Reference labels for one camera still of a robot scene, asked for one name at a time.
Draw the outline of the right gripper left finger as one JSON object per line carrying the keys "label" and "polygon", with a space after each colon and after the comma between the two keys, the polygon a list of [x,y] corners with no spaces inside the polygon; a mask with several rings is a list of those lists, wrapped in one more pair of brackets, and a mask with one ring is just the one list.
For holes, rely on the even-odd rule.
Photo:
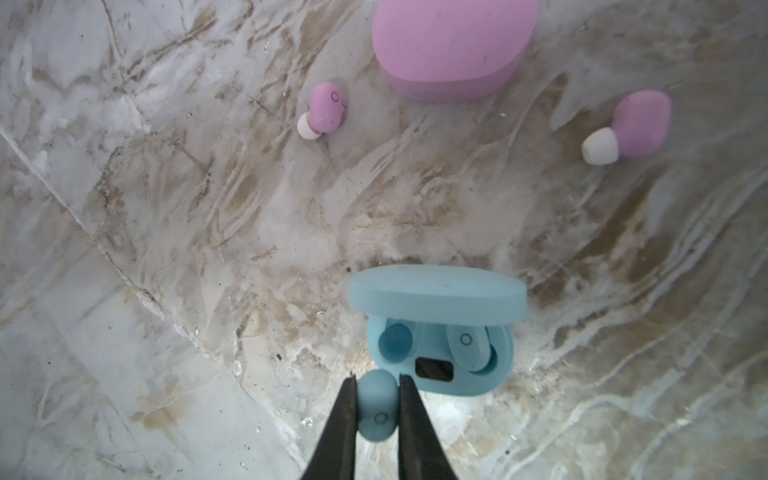
{"label": "right gripper left finger", "polygon": [[358,426],[357,379],[341,385],[315,451],[301,480],[352,480]]}

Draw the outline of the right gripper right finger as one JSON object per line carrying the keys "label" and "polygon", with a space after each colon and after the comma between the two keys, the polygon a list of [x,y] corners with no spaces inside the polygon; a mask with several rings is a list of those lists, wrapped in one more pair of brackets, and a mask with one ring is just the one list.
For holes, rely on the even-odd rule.
{"label": "right gripper right finger", "polygon": [[399,377],[398,475],[400,480],[457,480],[414,380]]}

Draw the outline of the blue earbud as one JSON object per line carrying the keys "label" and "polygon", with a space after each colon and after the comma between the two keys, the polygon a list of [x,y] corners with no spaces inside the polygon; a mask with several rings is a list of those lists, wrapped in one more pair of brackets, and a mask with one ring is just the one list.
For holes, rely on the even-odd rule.
{"label": "blue earbud", "polygon": [[454,363],[461,369],[483,373],[496,365],[495,350],[485,327],[449,325],[446,335]]}
{"label": "blue earbud", "polygon": [[358,432],[368,441],[383,442],[398,426],[399,385],[386,370],[366,373],[357,383]]}

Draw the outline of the blue earbud charging case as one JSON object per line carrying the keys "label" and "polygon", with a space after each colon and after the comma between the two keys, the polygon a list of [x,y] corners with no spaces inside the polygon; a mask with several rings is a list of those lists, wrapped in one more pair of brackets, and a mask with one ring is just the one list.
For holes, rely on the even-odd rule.
{"label": "blue earbud charging case", "polygon": [[[368,318],[367,344],[376,365],[409,375],[418,389],[479,396],[499,387],[514,359],[513,323],[527,314],[527,286],[505,274],[470,267],[400,264],[354,274],[348,299]],[[446,328],[485,327],[496,365],[471,373],[454,363]]]}

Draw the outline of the pink earbud charging case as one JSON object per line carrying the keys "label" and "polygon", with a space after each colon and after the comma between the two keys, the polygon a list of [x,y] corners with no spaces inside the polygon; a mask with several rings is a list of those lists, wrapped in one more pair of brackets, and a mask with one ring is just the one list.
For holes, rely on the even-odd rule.
{"label": "pink earbud charging case", "polygon": [[537,0],[384,0],[372,45],[390,85],[422,102],[468,101],[514,75],[537,23]]}

